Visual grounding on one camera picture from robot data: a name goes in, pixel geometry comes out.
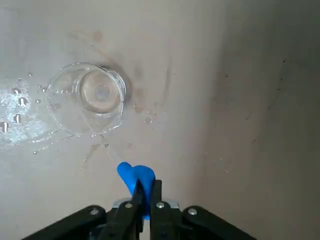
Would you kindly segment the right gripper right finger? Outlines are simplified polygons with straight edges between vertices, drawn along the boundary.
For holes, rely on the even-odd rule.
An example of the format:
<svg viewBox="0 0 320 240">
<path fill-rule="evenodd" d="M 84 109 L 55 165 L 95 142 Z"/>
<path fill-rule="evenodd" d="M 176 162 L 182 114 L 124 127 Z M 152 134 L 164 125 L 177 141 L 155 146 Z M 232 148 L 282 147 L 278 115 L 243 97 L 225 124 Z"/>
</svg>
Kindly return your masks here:
<svg viewBox="0 0 320 240">
<path fill-rule="evenodd" d="M 150 196 L 151 240 L 253 240 L 231 223 L 192 205 L 180 210 L 175 202 L 162 199 L 162 181 L 153 182 Z"/>
</svg>

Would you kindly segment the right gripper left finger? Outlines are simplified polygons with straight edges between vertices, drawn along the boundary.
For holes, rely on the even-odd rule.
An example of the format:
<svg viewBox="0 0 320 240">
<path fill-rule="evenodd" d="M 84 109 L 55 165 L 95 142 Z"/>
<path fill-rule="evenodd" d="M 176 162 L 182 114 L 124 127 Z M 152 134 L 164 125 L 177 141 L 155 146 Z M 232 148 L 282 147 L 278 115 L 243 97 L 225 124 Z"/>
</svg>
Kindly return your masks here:
<svg viewBox="0 0 320 240">
<path fill-rule="evenodd" d="M 106 211 L 85 207 L 28 236 L 25 240 L 138 240 L 142 231 L 145 193 L 137 180 L 131 199 Z"/>
</svg>

